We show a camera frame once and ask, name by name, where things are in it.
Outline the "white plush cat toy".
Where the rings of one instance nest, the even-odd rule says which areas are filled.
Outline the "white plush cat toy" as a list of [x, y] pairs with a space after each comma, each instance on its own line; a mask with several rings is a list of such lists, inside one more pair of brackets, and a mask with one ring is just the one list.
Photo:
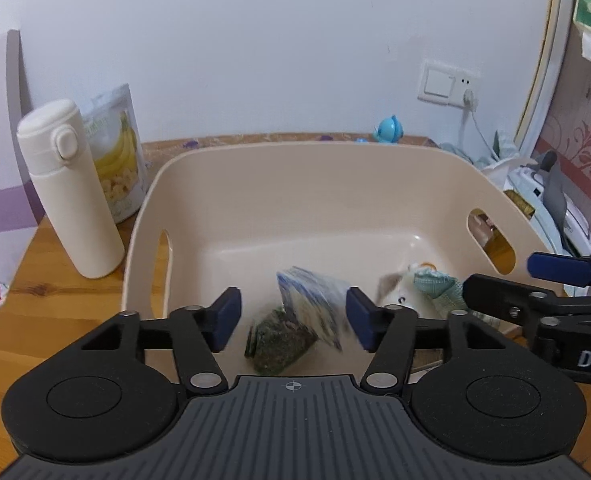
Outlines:
[[414, 285], [414, 275], [421, 268], [437, 270], [432, 263], [411, 263], [405, 270], [382, 276], [376, 292], [376, 305], [410, 308], [420, 318], [441, 318], [431, 299], [419, 292]]

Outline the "green plaid scrunchie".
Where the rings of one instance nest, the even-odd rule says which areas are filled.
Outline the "green plaid scrunchie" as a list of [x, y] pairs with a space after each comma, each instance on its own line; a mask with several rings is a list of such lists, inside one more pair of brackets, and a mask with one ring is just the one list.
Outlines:
[[457, 278], [431, 268], [421, 268], [414, 275], [414, 285], [431, 299], [441, 318], [447, 318], [454, 310], [468, 310], [463, 300], [463, 283]]

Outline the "blue white porcelain-pattern box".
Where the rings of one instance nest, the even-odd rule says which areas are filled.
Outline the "blue white porcelain-pattern box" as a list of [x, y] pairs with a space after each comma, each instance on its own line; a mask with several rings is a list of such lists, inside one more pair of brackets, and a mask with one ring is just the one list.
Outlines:
[[350, 284], [299, 266], [276, 273], [283, 309], [316, 337], [342, 350], [342, 336], [349, 330], [345, 313]]

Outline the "green dried herb bag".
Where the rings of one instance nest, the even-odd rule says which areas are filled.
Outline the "green dried herb bag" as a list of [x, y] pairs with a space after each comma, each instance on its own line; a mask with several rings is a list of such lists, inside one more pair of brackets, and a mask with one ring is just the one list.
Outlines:
[[252, 323], [244, 356], [255, 373], [277, 376], [301, 359], [317, 340], [312, 330], [279, 307]]

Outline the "gold tissue pack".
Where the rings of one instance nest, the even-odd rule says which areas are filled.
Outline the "gold tissue pack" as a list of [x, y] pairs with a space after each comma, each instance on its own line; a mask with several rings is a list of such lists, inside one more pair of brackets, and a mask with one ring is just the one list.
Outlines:
[[[517, 191], [504, 190], [504, 194], [527, 220], [533, 218], [535, 208]], [[485, 255], [492, 261], [496, 271], [501, 275], [509, 274], [516, 266], [516, 252], [494, 221], [481, 209], [473, 209], [468, 217], [468, 229]]]

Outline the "beige plastic storage bin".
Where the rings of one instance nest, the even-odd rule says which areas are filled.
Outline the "beige plastic storage bin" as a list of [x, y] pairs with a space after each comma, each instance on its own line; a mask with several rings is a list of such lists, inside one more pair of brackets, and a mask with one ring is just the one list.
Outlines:
[[507, 240], [511, 281], [527, 282], [527, 257], [543, 241], [501, 190], [451, 153], [355, 142], [189, 152], [160, 169], [140, 209], [122, 306], [151, 315], [155, 257], [166, 238], [164, 310], [208, 306], [239, 288], [241, 320], [217, 361], [228, 379], [248, 375], [248, 329], [280, 304], [280, 271], [298, 266], [368, 296], [385, 275], [414, 263], [461, 279], [495, 275], [469, 230], [474, 212]]

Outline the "patterned bed headboard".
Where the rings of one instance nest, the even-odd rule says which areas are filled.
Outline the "patterned bed headboard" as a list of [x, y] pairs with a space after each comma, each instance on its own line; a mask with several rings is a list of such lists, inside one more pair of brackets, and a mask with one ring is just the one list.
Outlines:
[[546, 0], [543, 38], [517, 140], [529, 154], [551, 148], [565, 192], [591, 232], [591, 62], [573, 22], [576, 0]]

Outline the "blue cartoon figurine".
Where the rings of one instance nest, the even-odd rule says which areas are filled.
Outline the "blue cartoon figurine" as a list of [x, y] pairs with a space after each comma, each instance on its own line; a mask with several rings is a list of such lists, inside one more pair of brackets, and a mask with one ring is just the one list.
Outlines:
[[402, 139], [404, 129], [399, 118], [392, 115], [381, 120], [379, 126], [373, 133], [373, 139], [379, 143], [396, 144]]

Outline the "banana chips snack pouch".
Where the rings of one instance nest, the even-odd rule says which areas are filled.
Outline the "banana chips snack pouch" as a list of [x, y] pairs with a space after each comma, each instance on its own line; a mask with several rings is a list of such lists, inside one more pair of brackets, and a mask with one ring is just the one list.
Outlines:
[[128, 84], [92, 98], [82, 121], [104, 197], [120, 223], [137, 214], [149, 186]]

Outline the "cream thermos bottle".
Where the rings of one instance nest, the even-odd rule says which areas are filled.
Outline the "cream thermos bottle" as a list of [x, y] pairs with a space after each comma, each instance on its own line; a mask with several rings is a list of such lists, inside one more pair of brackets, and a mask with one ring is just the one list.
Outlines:
[[76, 104], [62, 99], [35, 108], [18, 123], [16, 136], [41, 205], [75, 269], [85, 278], [110, 274], [125, 248]]

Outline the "white wall switch socket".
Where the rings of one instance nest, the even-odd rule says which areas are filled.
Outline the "white wall switch socket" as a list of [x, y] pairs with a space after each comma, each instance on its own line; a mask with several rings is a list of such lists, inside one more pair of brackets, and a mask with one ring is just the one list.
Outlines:
[[458, 107], [473, 106], [480, 74], [441, 62], [424, 60], [420, 68], [417, 98], [421, 101]]

